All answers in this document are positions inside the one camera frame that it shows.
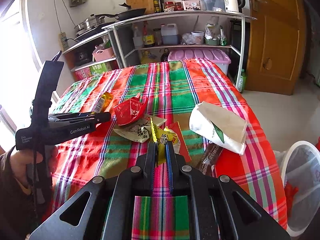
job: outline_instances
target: plaid tablecloth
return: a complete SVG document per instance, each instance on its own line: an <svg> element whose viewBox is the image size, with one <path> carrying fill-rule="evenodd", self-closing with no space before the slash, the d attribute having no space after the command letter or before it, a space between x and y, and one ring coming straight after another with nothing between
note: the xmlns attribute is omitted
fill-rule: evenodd
<svg viewBox="0 0 320 240"><path fill-rule="evenodd" d="M53 113L91 111L105 91L114 95L107 109L112 114L111 121L100 124L93 133L59 146L51 212L93 176L116 176L135 165L139 155L147 153L148 142L132 142L113 131L116 124L113 107L141 93L142 102L149 98L147 113L167 119L163 127L179 121L192 158L190 165L198 163L208 144L189 130L195 104L206 101L246 119L244 155L225 149L215 166L216 176L230 176L286 228L285 195L271 146L247 102L215 64L200 59L164 62L87 78L66 90ZM189 239L187 198L170 196L165 163L156 168L154 184L152 197L135 199L132 239Z"/></svg>

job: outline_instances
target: window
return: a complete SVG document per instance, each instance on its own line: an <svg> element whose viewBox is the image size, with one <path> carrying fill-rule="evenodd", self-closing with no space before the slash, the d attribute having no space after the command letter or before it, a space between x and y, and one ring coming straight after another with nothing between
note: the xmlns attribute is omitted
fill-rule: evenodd
<svg viewBox="0 0 320 240"><path fill-rule="evenodd" d="M15 0L0 22L0 145L5 151L14 146L15 131L30 125L39 78L21 8L21 0Z"/></svg>

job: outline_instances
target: metal screw head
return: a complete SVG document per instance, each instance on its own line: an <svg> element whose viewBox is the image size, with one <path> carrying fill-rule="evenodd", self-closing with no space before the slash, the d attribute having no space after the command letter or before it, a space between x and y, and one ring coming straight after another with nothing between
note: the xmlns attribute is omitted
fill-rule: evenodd
<svg viewBox="0 0 320 240"><path fill-rule="evenodd" d="M131 170L132 172L139 172L141 169L140 169L139 166L133 166L133 167L131 167L130 170Z"/></svg>
<svg viewBox="0 0 320 240"><path fill-rule="evenodd" d="M100 182L102 182L102 177L101 176L95 176L92 179L92 182L95 183L95 184L99 184Z"/></svg>
<svg viewBox="0 0 320 240"><path fill-rule="evenodd" d="M230 181L230 178L227 176L227 175L221 175L220 176L220 180L222 182L229 182Z"/></svg>
<svg viewBox="0 0 320 240"><path fill-rule="evenodd" d="M189 172L189 171L191 171L191 166L189 166L189 165L184 165L184 166L182 166L182 170L183 171L185 171L185 172Z"/></svg>

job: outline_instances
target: frying pan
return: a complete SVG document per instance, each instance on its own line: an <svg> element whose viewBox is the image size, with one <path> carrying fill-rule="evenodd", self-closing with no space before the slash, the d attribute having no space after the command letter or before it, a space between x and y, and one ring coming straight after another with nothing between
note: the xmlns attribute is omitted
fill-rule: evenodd
<svg viewBox="0 0 320 240"><path fill-rule="evenodd" d="M96 15L96 16L97 17L99 17L99 16L107 16L109 18L115 18L115 19L117 19L119 21L124 21L124 20L128 20L128 19L131 19L131 18L142 16L144 14L144 12L146 11L146 8L131 9L131 6L127 5L126 3L119 4L119 5L126 7L127 10L124 11L124 12L117 13L117 14L99 14L99 15Z"/></svg>

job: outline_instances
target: tile floor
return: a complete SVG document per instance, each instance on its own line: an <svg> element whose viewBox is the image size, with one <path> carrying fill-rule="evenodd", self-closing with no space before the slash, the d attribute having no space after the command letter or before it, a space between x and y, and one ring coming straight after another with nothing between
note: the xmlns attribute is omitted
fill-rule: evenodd
<svg viewBox="0 0 320 240"><path fill-rule="evenodd" d="M299 80L292 96L244 91L272 149L284 151L297 141L312 144L320 136L320 88Z"/></svg>

